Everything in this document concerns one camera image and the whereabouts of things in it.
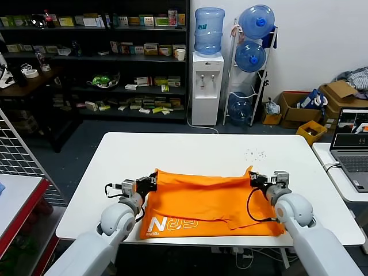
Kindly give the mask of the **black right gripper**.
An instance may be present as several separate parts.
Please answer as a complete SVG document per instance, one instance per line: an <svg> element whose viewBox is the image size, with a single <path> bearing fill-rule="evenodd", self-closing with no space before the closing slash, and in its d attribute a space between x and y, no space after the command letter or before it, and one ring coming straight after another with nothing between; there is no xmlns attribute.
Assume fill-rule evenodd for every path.
<svg viewBox="0 0 368 276"><path fill-rule="evenodd" d="M272 186L272 179L265 175L258 175L257 172L249 173L251 180L251 187L269 187Z"/></svg>

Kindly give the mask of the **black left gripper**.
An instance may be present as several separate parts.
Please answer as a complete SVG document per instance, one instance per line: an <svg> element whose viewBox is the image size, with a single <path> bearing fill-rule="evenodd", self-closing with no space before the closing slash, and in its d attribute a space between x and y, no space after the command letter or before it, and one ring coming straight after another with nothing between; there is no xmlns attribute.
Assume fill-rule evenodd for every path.
<svg viewBox="0 0 368 276"><path fill-rule="evenodd" d="M156 177L158 173L153 172L149 177L141 177L135 181L137 193L149 193L151 190L157 190Z"/></svg>

